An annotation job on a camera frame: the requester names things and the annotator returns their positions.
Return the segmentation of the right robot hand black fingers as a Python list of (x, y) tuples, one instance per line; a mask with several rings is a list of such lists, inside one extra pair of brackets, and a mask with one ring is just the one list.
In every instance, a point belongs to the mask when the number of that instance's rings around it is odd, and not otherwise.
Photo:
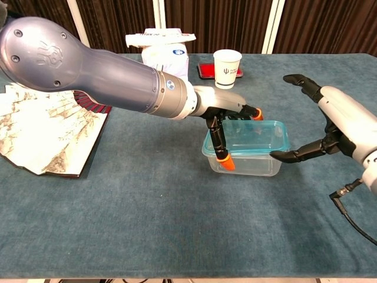
[(283, 80), (300, 87), (318, 105), (326, 118), (326, 135), (297, 150), (272, 151), (272, 158), (299, 163), (342, 152), (364, 168), (377, 162), (377, 116), (339, 89), (320, 86), (302, 74), (289, 74)]

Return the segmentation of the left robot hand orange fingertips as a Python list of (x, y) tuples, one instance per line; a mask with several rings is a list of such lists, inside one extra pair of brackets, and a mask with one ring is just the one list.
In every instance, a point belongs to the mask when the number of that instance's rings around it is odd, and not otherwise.
[(222, 121), (226, 118), (261, 121), (262, 110), (248, 105), (242, 96), (221, 88), (197, 85), (194, 91), (197, 95), (197, 104), (190, 115), (205, 119), (217, 162), (226, 170), (232, 171), (235, 165), (226, 149)]

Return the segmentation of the teal container lid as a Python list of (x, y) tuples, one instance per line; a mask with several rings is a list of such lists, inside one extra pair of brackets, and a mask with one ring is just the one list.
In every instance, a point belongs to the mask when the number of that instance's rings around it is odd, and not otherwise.
[(226, 149), (232, 155), (254, 156), (290, 150), (286, 126), (274, 120), (224, 120)]

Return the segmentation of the clear plastic container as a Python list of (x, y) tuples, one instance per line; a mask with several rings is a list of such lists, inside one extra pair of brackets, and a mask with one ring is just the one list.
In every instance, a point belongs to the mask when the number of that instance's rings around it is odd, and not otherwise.
[(282, 163), (268, 154), (231, 154), (234, 170), (225, 169), (217, 160), (216, 155), (204, 154), (213, 171), (217, 173), (233, 174), (233, 175), (249, 175), (249, 176), (265, 176), (271, 177), (278, 174)]

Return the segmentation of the white paper cup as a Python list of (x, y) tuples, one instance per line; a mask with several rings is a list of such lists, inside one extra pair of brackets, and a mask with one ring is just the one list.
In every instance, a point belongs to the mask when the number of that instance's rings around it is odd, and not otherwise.
[(242, 54), (236, 50), (217, 50), (213, 54), (215, 86), (228, 90), (233, 88)]

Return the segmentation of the red ink pad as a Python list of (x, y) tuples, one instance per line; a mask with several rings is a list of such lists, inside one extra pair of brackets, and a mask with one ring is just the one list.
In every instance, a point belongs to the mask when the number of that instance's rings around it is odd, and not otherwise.
[[(198, 63), (197, 65), (197, 72), (201, 79), (203, 80), (214, 80), (215, 79), (215, 69), (214, 69), (214, 63)], [(236, 72), (236, 78), (242, 78), (243, 77), (243, 71), (238, 68)]]

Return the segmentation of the white tissue pack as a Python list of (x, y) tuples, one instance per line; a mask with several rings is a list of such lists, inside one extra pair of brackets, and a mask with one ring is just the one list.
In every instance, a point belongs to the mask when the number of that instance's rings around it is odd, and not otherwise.
[(188, 80), (189, 57), (183, 43), (145, 47), (141, 56), (144, 65)]

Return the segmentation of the blue table cloth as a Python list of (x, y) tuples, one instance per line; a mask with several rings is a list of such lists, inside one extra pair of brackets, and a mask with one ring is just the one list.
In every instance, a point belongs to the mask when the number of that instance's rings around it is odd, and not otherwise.
[(200, 118), (115, 108), (78, 179), (0, 157), (0, 278), (377, 277), (377, 246), (329, 199), (359, 164), (219, 174), (206, 133)]

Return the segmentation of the painted paper folding fan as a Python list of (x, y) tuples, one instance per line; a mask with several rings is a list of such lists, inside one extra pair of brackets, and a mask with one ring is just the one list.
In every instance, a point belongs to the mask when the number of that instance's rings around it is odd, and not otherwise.
[(0, 155), (36, 175), (78, 177), (110, 111), (81, 91), (7, 84), (0, 90)]

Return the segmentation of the white partition post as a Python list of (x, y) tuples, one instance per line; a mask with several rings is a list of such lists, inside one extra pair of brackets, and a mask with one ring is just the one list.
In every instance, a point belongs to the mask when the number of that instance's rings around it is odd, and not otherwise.
[(77, 29), (80, 41), (87, 47), (90, 47), (88, 36), (85, 30), (85, 26), (82, 20), (80, 9), (77, 4), (77, 0), (66, 0), (70, 9), (71, 16), (73, 18), (75, 27)]
[(157, 29), (167, 28), (165, 0), (152, 0), (152, 1), (153, 1), (155, 28)]
[(286, 0), (272, 0), (264, 36), (262, 54), (272, 54)]

